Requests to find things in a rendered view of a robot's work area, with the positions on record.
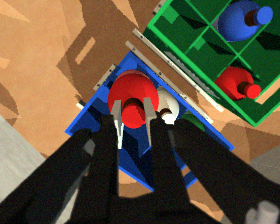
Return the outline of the blue bottle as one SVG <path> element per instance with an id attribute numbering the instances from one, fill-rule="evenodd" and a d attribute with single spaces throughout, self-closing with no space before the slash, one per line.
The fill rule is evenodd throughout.
<path id="1" fill-rule="evenodd" d="M 270 7 L 260 8 L 251 0 L 241 0 L 228 5 L 212 26 L 227 42 L 237 42 L 252 37 L 272 16 Z"/>

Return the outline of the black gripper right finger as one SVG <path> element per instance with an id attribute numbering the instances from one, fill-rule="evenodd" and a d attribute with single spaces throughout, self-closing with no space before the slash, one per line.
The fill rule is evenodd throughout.
<path id="1" fill-rule="evenodd" d="M 172 147 L 232 224 L 280 224 L 280 184 L 191 121 L 180 118 L 167 124 L 150 97 L 143 101 L 152 152 L 155 224 L 199 224 Z"/>

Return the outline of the green crate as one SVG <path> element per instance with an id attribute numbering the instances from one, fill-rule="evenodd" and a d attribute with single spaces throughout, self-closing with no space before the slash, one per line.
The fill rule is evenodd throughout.
<path id="1" fill-rule="evenodd" d="M 233 114 L 254 109 L 280 95 L 278 88 L 263 104 L 255 102 L 280 78 L 280 0 L 251 0 L 260 8 L 270 7 L 272 19 L 261 25 L 252 37 L 227 42 L 212 24 L 228 5 L 237 1 L 240 0 L 167 0 L 142 33 L 214 101 L 223 103 L 221 106 Z M 261 88 L 259 96 L 232 101 L 214 83 L 228 66 L 248 71 L 253 84 Z"/>

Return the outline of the blue crate with dividers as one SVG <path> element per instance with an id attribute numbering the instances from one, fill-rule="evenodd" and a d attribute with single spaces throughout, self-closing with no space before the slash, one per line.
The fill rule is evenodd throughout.
<path id="1" fill-rule="evenodd" d="M 186 100 L 182 99 L 178 94 L 175 94 L 175 90 L 167 83 L 164 81 L 161 82 L 163 79 L 154 72 L 151 72 L 151 68 L 145 65 L 138 57 L 135 58 L 130 51 L 68 126 L 65 133 L 71 136 L 82 128 L 89 128 L 91 132 L 99 131 L 100 124 L 98 118 L 111 113 L 107 102 L 111 86 L 122 72 L 131 69 L 144 72 L 150 78 L 156 89 L 159 86 L 163 86 L 177 99 L 179 103 L 179 114 L 176 119 L 180 119 L 190 110 L 203 122 L 206 133 L 220 143 L 222 134 L 217 129 L 213 128 L 196 109 L 194 110 L 190 105 L 185 104 Z M 146 123 L 138 128 L 129 128 L 124 125 L 122 145 L 121 149 L 119 149 L 119 169 L 152 192 L 154 191 L 152 152 L 151 146 L 149 145 Z"/>

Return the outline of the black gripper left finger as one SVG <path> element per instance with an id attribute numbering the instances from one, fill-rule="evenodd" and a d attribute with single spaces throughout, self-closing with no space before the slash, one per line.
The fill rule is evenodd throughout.
<path id="1" fill-rule="evenodd" d="M 119 196 L 122 110 L 115 100 L 99 131 L 68 138 L 0 202 L 0 224 L 56 224 L 78 187 L 68 224 L 109 224 L 111 196 Z"/>

